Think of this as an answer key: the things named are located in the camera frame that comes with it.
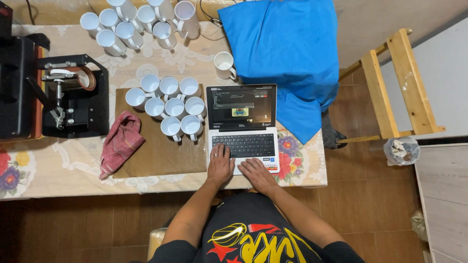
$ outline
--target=red star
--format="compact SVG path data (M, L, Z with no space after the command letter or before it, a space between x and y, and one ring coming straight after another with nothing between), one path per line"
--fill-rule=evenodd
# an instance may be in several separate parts
M224 257L226 256L227 253L232 252L232 251L237 249L237 248L222 247L222 246L217 245L215 242L213 242L213 245L214 245L214 248L210 249L210 251L208 251L208 253L214 252L214 253L218 254L219 261L221 261L221 262L223 261L223 259L224 259Z
M240 261L237 261L237 257L238 257L238 256L236 256L234 260L226 259L226 261L227 261L227 263L242 263L242 262L240 262Z

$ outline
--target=tile floor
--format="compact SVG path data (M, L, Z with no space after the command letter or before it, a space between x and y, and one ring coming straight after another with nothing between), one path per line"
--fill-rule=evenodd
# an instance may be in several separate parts
M379 134L362 70L340 83L330 107L348 137ZM413 167L389 167L376 143L326 150L329 185L287 188L329 222L367 263L423 263L410 216L420 207ZM192 193L60 197L0 202L2 262L145 261L149 233Z

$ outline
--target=laptop screen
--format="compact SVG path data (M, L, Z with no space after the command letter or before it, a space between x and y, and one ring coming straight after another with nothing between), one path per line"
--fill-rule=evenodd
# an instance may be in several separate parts
M210 129L275 126L276 85L207 87Z

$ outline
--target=table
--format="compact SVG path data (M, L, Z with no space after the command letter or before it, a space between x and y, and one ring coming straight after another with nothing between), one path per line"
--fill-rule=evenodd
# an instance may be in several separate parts
M200 27L204 35L217 29L210 22L200 22ZM104 49L79 25L13 26L15 36L38 32L46 34L51 40L49 56L86 53L109 70L111 124L114 122L116 89L138 87L140 79L148 73L160 78L174 76L179 81L190 76L205 86L236 84L230 79L217 78L212 62L218 52L230 51L222 30L209 37L200 36L189 43L176 33L178 44L174 53L161 48L153 36L145 32L145 42L140 51L127 49L126 57L118 58L105 54ZM278 122L277 128L282 165L278 183L281 186L326 186L322 131L302 145ZM191 191L197 190L206 179L206 173L194 173L127 179L110 176L100 181L98 174L104 139L104 136L43 138L0 145L0 176L8 176L7 181L0 183L0 198ZM239 188L251 188L248 180L241 175L234 176L226 186L226 189Z

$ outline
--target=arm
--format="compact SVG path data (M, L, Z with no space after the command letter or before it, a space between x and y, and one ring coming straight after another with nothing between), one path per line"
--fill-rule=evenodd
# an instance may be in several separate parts
M174 240L185 240L192 246L198 247L212 200L221 185L232 177L234 162L235 158L229 161L229 146L226 148L226 154L224 154L224 144L213 147L205 183L177 212L161 245Z
M238 165L238 168L257 191L273 201L301 235L321 248L336 241L344 241L341 235L314 211L284 191L259 159L247 159Z

